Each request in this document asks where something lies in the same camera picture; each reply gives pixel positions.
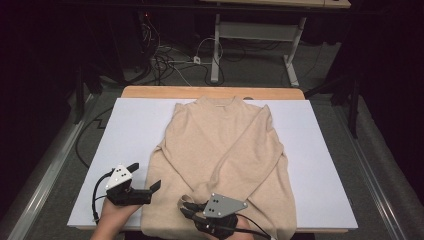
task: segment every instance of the sweater collar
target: sweater collar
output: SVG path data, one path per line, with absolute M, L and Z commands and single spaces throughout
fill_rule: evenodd
M 197 99 L 196 103 L 208 112 L 221 116 L 230 116 L 237 113 L 244 104 L 243 100 L 239 97 L 217 99 L 206 96 Z

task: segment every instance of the white table surface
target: white table surface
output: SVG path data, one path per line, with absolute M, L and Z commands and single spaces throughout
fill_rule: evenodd
M 85 178 L 68 226 L 95 227 L 91 197 L 98 179 L 118 164 L 135 162 L 132 186 L 143 189 L 150 155 L 163 139 L 177 102 L 190 99 L 119 98 Z M 288 171 L 293 189 L 298 231 L 335 231 L 358 227 L 346 193 L 324 142 L 314 112 L 307 100 L 246 100 L 271 110 L 274 128 L 288 156 Z M 108 179 L 100 184 L 97 196 L 105 195 Z M 101 212 L 103 200 L 97 201 Z M 140 230 L 141 210 L 127 222 L 125 229 Z

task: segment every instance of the desk leg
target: desk leg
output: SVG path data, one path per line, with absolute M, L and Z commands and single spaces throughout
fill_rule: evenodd
M 297 46 L 299 45 L 300 37 L 302 36 L 303 29 L 305 27 L 306 17 L 300 19 L 299 25 L 297 26 L 297 30 L 294 35 L 294 39 L 292 42 L 292 48 L 290 51 L 290 55 L 284 55 L 284 63 L 286 65 L 287 74 L 290 80 L 290 85 L 292 87 L 299 87 L 299 82 L 297 81 L 296 72 L 293 67 L 293 58 L 296 53 Z
M 211 70 L 211 82 L 217 83 L 219 78 L 219 24 L 220 24 L 220 15 L 216 14 L 215 20 L 215 41 L 214 41 L 214 50 L 213 50 L 213 59 L 212 59 L 212 70 Z

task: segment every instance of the black cable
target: black cable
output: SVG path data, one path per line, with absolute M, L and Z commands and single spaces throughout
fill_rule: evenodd
M 96 183 L 96 185 L 94 186 L 94 191 L 93 191 L 93 198 L 91 201 L 91 209 L 93 211 L 93 217 L 94 217 L 94 221 L 96 222 L 96 225 L 99 224 L 99 214 L 97 213 L 96 210 L 96 193 L 97 193 L 97 188 L 99 187 L 100 183 L 103 181 L 103 179 L 112 176 L 112 173 L 115 169 L 112 169 L 112 171 L 106 173 L 105 175 L 103 175 Z
M 249 230 L 249 229 L 243 229 L 243 228 L 230 228 L 230 227 L 224 227 L 224 226 L 220 226 L 220 225 L 214 225 L 214 227 L 216 229 L 222 229 L 222 230 L 227 230 L 227 231 L 234 231 L 234 232 L 242 232 L 242 233 L 250 233 L 250 234 L 254 234 L 254 235 L 258 235 L 261 236 L 265 239 L 269 239 L 271 240 L 272 237 L 268 234 L 264 234 L 255 230 Z
M 106 110 L 104 110 L 103 112 L 101 112 L 101 113 L 99 113 L 98 115 L 96 115 L 95 117 L 94 117 L 94 119 L 93 120 L 91 120 L 87 125 L 85 125 L 84 126 L 84 128 L 82 129 L 82 131 L 80 132 L 80 134 L 78 135 L 78 137 L 77 137 L 77 139 L 76 139 L 76 141 L 75 141 L 75 153 L 77 154 L 77 157 L 78 157 L 78 159 L 80 160 L 80 162 L 88 169 L 88 168 L 90 168 L 90 166 L 87 164 L 87 162 L 86 161 L 84 161 L 84 159 L 83 159 L 83 157 L 81 156 L 81 154 L 80 154 L 80 152 L 79 152 L 79 142 L 80 142 L 80 140 L 81 140 L 81 136 L 84 134 L 84 132 L 88 129 L 88 127 L 90 127 L 90 125 L 94 122 L 94 121 L 98 121 L 99 122 L 99 125 L 98 125 L 98 129 L 104 129 L 104 128 L 102 128 L 102 127 L 100 127 L 100 124 L 101 124 L 101 119 L 98 119 L 98 117 L 100 117 L 101 115 L 103 115 L 103 114 L 105 114 L 106 112 L 108 112 L 108 111 L 110 111 L 110 110 L 112 110 L 113 109 L 113 107 L 111 107 L 111 108 L 108 108 L 108 109 L 106 109 Z
M 209 85 L 209 86 L 214 86 L 214 87 L 216 87 L 216 86 L 220 86 L 220 85 L 222 85 L 224 82 L 225 82 L 225 77 L 224 77 L 224 71 L 222 71 L 222 68 L 221 68 L 221 66 L 219 66 L 219 64 L 218 64 L 218 62 L 216 61 L 216 59 L 215 59 L 215 57 L 213 57 L 213 61 L 216 63 L 216 65 L 218 66 L 218 69 L 219 69 L 219 72 L 221 73 L 221 75 L 222 75 L 222 81 L 220 82 L 220 81 L 218 81 L 217 83 L 212 83 L 212 82 L 208 82 L 206 79 L 205 79 L 205 83 L 207 84 L 207 85 Z
M 241 216 L 241 217 L 244 217 L 244 218 L 246 218 L 247 220 L 249 220 L 251 223 L 253 223 L 253 224 L 255 224 L 255 226 L 256 227 L 258 227 L 265 235 L 267 235 L 268 237 L 271 237 L 267 232 L 265 232 L 265 230 L 263 230 L 255 221 L 253 221 L 252 219 L 250 219 L 250 218 L 248 218 L 248 217 L 246 217 L 245 215 L 243 215 L 243 214 L 240 214 L 240 213 L 236 213 L 236 215 L 237 216 Z

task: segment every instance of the table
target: table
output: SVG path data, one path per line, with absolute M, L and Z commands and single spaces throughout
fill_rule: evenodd
M 132 186 L 144 188 L 150 154 L 162 138 L 175 103 L 200 96 L 239 96 L 251 104 L 270 107 L 274 127 L 285 146 L 296 201 L 297 232 L 346 232 L 358 227 L 340 178 L 325 145 L 314 112 L 298 89 L 224 87 L 125 88 L 87 173 L 68 226 L 93 229 L 91 195 L 97 180 L 111 168 L 139 162 Z M 105 194 L 103 182 L 97 196 Z M 97 202 L 100 212 L 102 202 Z M 141 211 L 131 216 L 125 230 L 140 230 Z
M 294 6 L 304 8 L 350 8 L 348 0 L 202 0 L 205 2 L 221 3 L 242 3 L 242 4 L 265 4 L 274 6 Z M 306 17 L 301 17 L 298 25 L 277 25 L 277 24 L 257 24 L 222 22 L 220 14 L 216 14 L 215 19 L 215 43 L 211 70 L 211 82 L 218 83 L 219 78 L 219 39 L 258 39 L 291 42 L 291 50 L 288 55 L 284 55 L 284 64 L 287 69 L 290 85 L 299 87 L 296 72 L 293 67 L 293 58 L 297 46 L 302 36 L 306 23 Z

